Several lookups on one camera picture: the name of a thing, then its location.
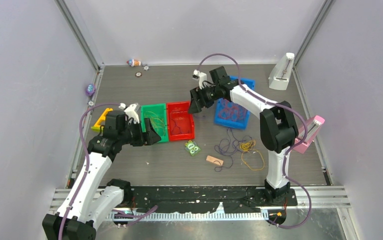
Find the white holder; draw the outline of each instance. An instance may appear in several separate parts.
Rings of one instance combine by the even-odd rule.
[[[269,75],[269,88],[274,90],[286,90],[289,85],[292,68],[295,62],[295,54],[288,52],[275,65]]]

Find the blue bin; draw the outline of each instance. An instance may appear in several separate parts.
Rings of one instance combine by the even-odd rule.
[[[230,76],[231,80],[236,80],[236,76]],[[244,84],[250,89],[255,90],[255,80],[242,78]],[[239,104],[232,103],[226,99],[219,99],[216,102],[214,123],[233,129],[246,129],[250,112]]]

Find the purple toy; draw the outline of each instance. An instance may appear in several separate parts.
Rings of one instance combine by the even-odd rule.
[[[87,94],[87,96],[92,96],[94,93],[96,92],[96,87],[94,84],[89,84],[87,86],[87,88],[85,89],[85,94]]]

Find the plastic bin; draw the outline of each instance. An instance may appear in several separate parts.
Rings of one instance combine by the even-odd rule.
[[[168,142],[167,106],[165,103],[141,106],[141,128],[145,130],[145,118],[149,118],[153,129],[160,136],[158,143]]]
[[[195,122],[188,113],[189,101],[169,102],[166,104],[168,136],[170,141],[195,139]]]
[[[255,90],[255,80],[242,78],[244,84]],[[234,129],[246,129],[250,112],[239,104],[232,103],[226,99],[219,99],[216,103],[214,123]]]

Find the cable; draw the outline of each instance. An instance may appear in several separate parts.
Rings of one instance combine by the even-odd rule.
[[[130,227],[130,226],[138,223],[143,218],[145,218],[145,217],[149,216],[150,214],[156,212],[157,209],[158,209],[158,206],[155,205],[149,211],[147,211],[145,214],[142,214],[142,215],[130,215],[130,214],[126,214],[125,212],[123,212],[121,210],[116,210],[116,209],[112,209],[112,212],[119,213],[120,216],[124,217],[124,218],[137,218],[133,222],[124,225],[124,227]]]
[[[165,133],[165,121],[162,120],[162,118],[160,118],[156,113],[154,113],[152,111],[146,111],[144,113],[144,118],[149,118],[150,122],[152,124],[152,127],[155,128],[155,131],[159,135],[165,136],[165,134],[166,134]]]
[[[200,61],[199,65],[197,66],[197,69],[196,70],[200,70],[202,64],[204,63],[204,61],[210,57],[213,57],[213,56],[223,56],[223,57],[226,57],[226,58],[229,58],[231,61],[234,62],[234,64],[237,66],[237,80],[238,80],[238,85],[247,93],[249,93],[252,97],[262,101],[263,103],[265,104],[268,104],[268,105],[272,105],[272,106],[276,106],[278,108],[282,108],[284,110],[287,110],[291,113],[293,113],[294,115],[297,116],[297,118],[299,118],[299,120],[302,122],[303,124],[303,128],[304,128],[304,134],[303,134],[303,138],[297,142],[296,144],[292,145],[286,152],[285,152],[285,155],[284,155],[284,160],[283,160],[283,166],[282,166],[282,173],[283,173],[283,176],[295,183],[296,185],[298,185],[299,187],[301,187],[303,189],[303,191],[306,193],[306,195],[308,196],[308,203],[309,203],[309,208],[308,208],[308,214],[306,215],[305,219],[297,224],[297,225],[292,225],[292,226],[284,226],[284,225],[279,225],[280,228],[283,228],[283,229],[294,229],[294,228],[297,228],[297,227],[300,227],[302,226],[304,223],[307,222],[307,220],[309,219],[310,215],[311,215],[311,210],[312,210],[312,202],[311,202],[311,196],[310,196],[310,193],[308,192],[308,190],[302,185],[300,184],[299,182],[297,182],[296,180],[294,180],[293,178],[289,177],[287,174],[286,174],[286,163],[287,163],[287,155],[293,150],[293,148],[295,148],[296,146],[302,144],[304,142],[304,140],[307,138],[307,135],[308,135],[308,127],[306,126],[305,124],[305,120],[304,118],[297,112],[295,111],[294,109],[290,108],[290,107],[287,107],[287,106],[284,106],[284,105],[281,105],[281,104],[278,104],[278,103],[275,103],[275,102],[270,102],[270,101],[266,101],[265,99],[263,99],[262,97],[260,97],[258,94],[256,94],[253,90],[251,89],[247,89],[243,84],[242,84],[242,79],[241,79],[241,76],[240,76],[240,65],[237,63],[237,61],[232,58],[231,56],[227,55],[227,54],[224,54],[224,53],[213,53],[213,54],[210,54],[208,56],[206,56],[204,59],[202,59],[202,61]]]
[[[108,106],[108,105],[119,106],[118,103],[104,103],[104,104],[95,105],[95,106],[87,109],[87,111],[84,112],[84,114],[81,116],[81,119],[79,120],[79,138],[81,139],[82,149],[84,150],[84,153],[85,153],[85,171],[84,171],[84,174],[82,175],[81,180],[79,181],[77,189],[73,193],[73,196],[72,196],[71,200],[69,201],[68,206],[66,207],[65,214],[62,217],[62,222],[60,223],[59,234],[57,237],[58,240],[62,240],[62,236],[63,236],[63,232],[64,232],[64,226],[65,226],[65,222],[66,222],[67,217],[68,217],[68,213],[70,212],[72,205],[75,201],[75,198],[77,197],[78,193],[80,192],[80,189],[83,186],[84,181],[86,180],[87,174],[89,173],[90,156],[89,156],[89,152],[87,150],[86,140],[84,139],[84,135],[83,135],[83,120],[91,110],[98,108],[98,107],[102,107],[102,106]]]
[[[218,118],[233,122],[242,122],[246,119],[247,110],[239,104],[232,103],[227,99],[220,101],[222,109],[218,112]]]
[[[102,134],[102,132],[103,132],[103,127],[104,127],[105,125],[100,125],[100,131],[99,131],[99,134],[98,134],[98,136],[100,136],[101,134]]]
[[[246,137],[249,138],[250,141],[253,140],[252,137],[249,135],[244,136],[241,140],[237,139],[236,136],[234,136],[233,129],[231,127],[227,128],[227,136],[228,136],[228,138],[221,139],[221,141],[219,141],[218,145],[213,146],[213,149],[215,150],[215,152],[219,153],[222,156],[229,157],[231,159],[231,165],[230,166],[223,166],[223,165],[221,165],[221,163],[219,161],[216,161],[220,164],[220,166],[216,166],[214,168],[214,171],[218,172],[218,173],[221,172],[223,169],[230,169],[233,166],[234,160],[233,160],[232,156],[237,152],[243,152],[239,146],[240,146],[240,144],[243,144],[243,143],[249,141],[249,140],[246,140]],[[223,142],[227,142],[227,144],[224,146],[221,146]]]
[[[183,132],[182,128],[181,128],[180,126],[178,126],[177,121],[180,120],[181,118],[178,119],[178,118],[174,118],[174,117],[173,117],[173,114],[181,114],[181,113],[186,113],[187,115],[189,114],[189,113],[186,112],[186,111],[174,111],[174,112],[171,112],[171,113],[170,113],[170,118],[169,118],[169,119],[170,119],[171,121],[173,121],[174,124],[175,124],[175,126],[172,127],[172,129],[171,129],[171,131],[170,131],[170,132],[171,132],[171,135],[182,135],[182,134],[189,134],[189,133],[190,133],[190,129],[188,129],[187,132]],[[175,134],[174,134],[174,130],[176,129],[176,127],[178,128],[179,133],[175,133]]]
[[[240,143],[240,149],[242,150],[241,152],[241,161],[246,164],[246,166],[252,170],[252,171],[261,171],[265,168],[265,160],[264,160],[264,157],[262,156],[262,153],[256,149],[254,149],[255,145],[257,144],[257,141],[256,140],[251,140],[251,141],[248,141],[246,143]],[[249,153],[249,151],[255,151],[255,152],[258,152],[259,155],[260,155],[260,158],[262,159],[262,167],[261,168],[258,168],[258,169],[253,169],[251,166],[249,166],[249,164],[243,159],[243,154],[245,153]]]
[[[287,198],[285,199],[283,208],[284,208],[284,215],[287,215]]]
[[[193,114],[193,118],[203,119],[203,118],[206,118],[206,116],[205,116],[205,115],[198,116],[198,115],[195,113],[195,114]]]
[[[203,82],[209,84],[210,86],[214,86],[215,85],[213,82],[210,82],[210,81],[207,81],[207,80],[205,80]]]

